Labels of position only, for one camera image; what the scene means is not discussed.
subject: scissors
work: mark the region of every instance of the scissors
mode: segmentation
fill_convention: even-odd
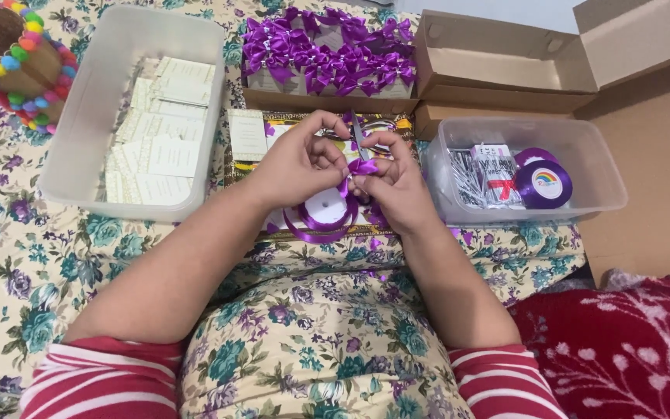
[[[363,160],[368,160],[368,151],[366,148],[361,147],[363,142],[363,133],[361,132],[361,125],[358,123],[358,117],[356,116],[356,111],[351,109],[351,121],[353,122],[353,131],[356,136],[356,144],[358,145],[358,155]]]

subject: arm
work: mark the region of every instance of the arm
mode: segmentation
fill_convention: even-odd
[[[92,300],[64,338],[167,344],[185,338],[219,283],[252,246],[265,217],[337,186],[345,157],[317,130],[350,131],[317,111],[285,133],[244,180],[214,195]]]
[[[394,160],[377,160],[375,175],[356,176],[354,182],[377,199],[400,234],[407,264],[442,342],[453,348],[520,343],[513,319],[439,219],[405,142],[394,133],[377,132],[363,146],[377,142],[389,147]]]

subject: floral bedsheet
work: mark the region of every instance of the floral bedsheet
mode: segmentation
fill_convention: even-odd
[[[226,29],[226,95],[223,106],[242,107],[240,34],[245,19],[279,13],[285,7],[321,10],[341,7],[381,25],[394,12],[316,0],[138,0],[213,19]],[[83,55],[100,15],[115,2],[30,0],[52,36]],[[416,15],[408,17],[417,24]],[[215,136],[209,193],[223,187],[223,149],[228,146],[226,112]],[[98,291],[173,229],[171,224],[132,222],[46,202],[35,187],[47,157],[49,135],[24,129],[0,108],[0,417],[16,411],[17,395],[31,381],[44,348],[59,341],[68,325]],[[585,262],[574,224],[522,225],[492,230],[454,230],[475,269],[504,303],[528,297]],[[327,272],[375,270],[404,264],[395,237],[259,244],[222,284],[217,298],[233,298],[263,280]]]

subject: striped shirt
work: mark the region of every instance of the striped shirt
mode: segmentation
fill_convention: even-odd
[[[567,419],[523,345],[449,350],[449,361],[477,419]]]
[[[113,338],[51,345],[22,395],[21,419],[177,419],[181,344]],[[460,395],[476,419],[565,418],[523,345],[451,350]]]

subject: plastic storage box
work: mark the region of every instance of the plastic storage box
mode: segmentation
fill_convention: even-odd
[[[560,161],[572,180],[572,197],[557,209],[476,209],[459,198],[448,148],[507,144],[512,152],[544,148]],[[433,204],[449,225],[467,226],[523,220],[563,220],[627,204],[627,191],[599,129],[586,121],[472,117],[444,119],[423,165]]]
[[[45,199],[119,218],[179,222],[206,196],[211,146],[224,86],[218,24],[147,7],[115,5],[97,24],[63,108],[38,187]],[[105,154],[112,145],[121,96],[141,57],[168,56],[217,66],[191,194],[173,206],[95,201]]]

